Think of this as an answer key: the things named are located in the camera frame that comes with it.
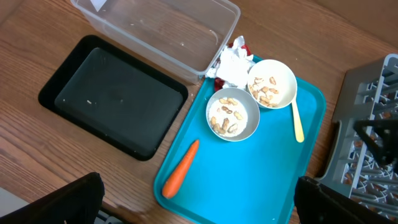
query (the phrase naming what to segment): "bowl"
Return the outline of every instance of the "bowl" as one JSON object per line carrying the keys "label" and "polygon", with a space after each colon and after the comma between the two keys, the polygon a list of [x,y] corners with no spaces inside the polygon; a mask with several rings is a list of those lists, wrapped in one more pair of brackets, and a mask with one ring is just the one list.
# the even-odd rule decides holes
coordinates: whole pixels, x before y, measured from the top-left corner
{"label": "bowl", "polygon": [[[276,85],[270,83],[270,78],[274,77],[276,81]],[[279,91],[278,94],[273,94],[271,92],[267,92],[270,95],[273,95],[274,101],[278,102],[277,106],[266,106],[260,103],[260,96],[257,99],[253,96],[252,91],[249,86],[255,83],[256,78],[263,78],[264,83],[260,84],[264,85],[267,82],[267,87],[274,87]],[[246,91],[250,93],[250,95],[255,99],[261,108],[269,108],[269,109],[281,109],[291,104],[297,94],[297,80],[292,72],[292,70],[285,65],[284,63],[277,60],[262,60],[255,64],[249,72],[248,76],[248,84],[246,85]]]}
{"label": "bowl", "polygon": [[[210,119],[209,119],[209,112],[210,112],[210,107],[215,101],[218,101],[220,98],[235,98],[240,103],[242,103],[244,109],[246,110],[248,114],[248,122],[245,127],[245,129],[237,136],[234,137],[227,137],[227,136],[222,136],[215,132],[210,124]],[[226,141],[231,141],[231,142],[236,142],[236,141],[242,141],[250,137],[255,130],[257,129],[259,122],[260,122],[260,109],[257,105],[257,102],[254,100],[254,98],[245,90],[241,90],[238,88],[224,88],[221,90],[218,90],[211,98],[209,99],[206,107],[206,120],[207,124],[209,125],[211,131],[217,135],[219,138],[224,139]]]}

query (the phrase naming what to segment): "gray dish rack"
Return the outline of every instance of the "gray dish rack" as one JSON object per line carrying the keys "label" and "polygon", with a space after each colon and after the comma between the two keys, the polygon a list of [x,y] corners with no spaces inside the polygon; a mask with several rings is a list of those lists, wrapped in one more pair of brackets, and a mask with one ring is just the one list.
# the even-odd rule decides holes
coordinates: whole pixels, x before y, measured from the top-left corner
{"label": "gray dish rack", "polygon": [[[332,121],[339,124],[322,184],[392,220],[398,220],[398,175],[380,167],[353,129],[359,119],[398,119],[398,55],[348,70]],[[367,127],[376,142],[381,138]]]}

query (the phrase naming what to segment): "gray bowl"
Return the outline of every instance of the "gray bowl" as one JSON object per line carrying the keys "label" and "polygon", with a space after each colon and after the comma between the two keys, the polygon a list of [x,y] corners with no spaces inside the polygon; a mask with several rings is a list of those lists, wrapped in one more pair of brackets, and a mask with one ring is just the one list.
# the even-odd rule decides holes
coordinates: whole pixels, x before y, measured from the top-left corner
{"label": "gray bowl", "polygon": [[[209,110],[211,105],[216,101],[219,100],[220,98],[235,98],[239,100],[244,108],[246,109],[246,112],[248,113],[248,124],[246,125],[246,128],[242,131],[241,134],[235,136],[235,137],[224,137],[220,136],[218,133],[216,133],[213,128],[211,128],[211,124],[208,118],[209,115]],[[257,102],[255,99],[246,91],[238,89],[238,88],[225,88],[222,90],[218,90],[211,98],[209,99],[209,102],[207,103],[206,107],[206,120],[207,124],[209,125],[209,128],[211,131],[220,137],[221,139],[224,139],[226,141],[242,141],[250,137],[257,127],[259,126],[260,122],[260,109],[257,105]]]}

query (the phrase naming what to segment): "crumpled paper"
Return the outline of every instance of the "crumpled paper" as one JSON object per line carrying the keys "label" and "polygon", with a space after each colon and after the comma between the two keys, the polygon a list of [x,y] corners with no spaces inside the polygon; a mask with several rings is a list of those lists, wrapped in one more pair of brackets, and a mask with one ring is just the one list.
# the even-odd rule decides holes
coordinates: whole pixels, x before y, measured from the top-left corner
{"label": "crumpled paper", "polygon": [[236,87],[244,89],[248,72],[255,64],[253,55],[248,56],[246,49],[242,49],[244,38],[240,36],[234,40],[233,46],[225,46],[215,66],[206,73],[208,78],[221,78],[225,81],[223,88]]}

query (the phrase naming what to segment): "wooden table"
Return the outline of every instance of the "wooden table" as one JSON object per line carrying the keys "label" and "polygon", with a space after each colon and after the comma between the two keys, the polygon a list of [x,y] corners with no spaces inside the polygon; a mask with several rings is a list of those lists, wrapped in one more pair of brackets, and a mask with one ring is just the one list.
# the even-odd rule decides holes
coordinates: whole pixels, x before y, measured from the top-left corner
{"label": "wooden table", "polygon": [[[326,97],[307,170],[313,177],[330,150],[331,116],[345,71],[398,50],[311,0],[233,2],[243,13],[232,38],[244,35],[252,52],[285,62]],[[152,184],[200,84],[188,86],[189,99],[153,159],[139,162],[37,101],[87,34],[97,32],[69,0],[0,0],[0,187],[33,202],[96,171],[105,184],[106,208],[141,223],[187,223],[157,204]],[[296,212],[291,222],[299,222]]]}

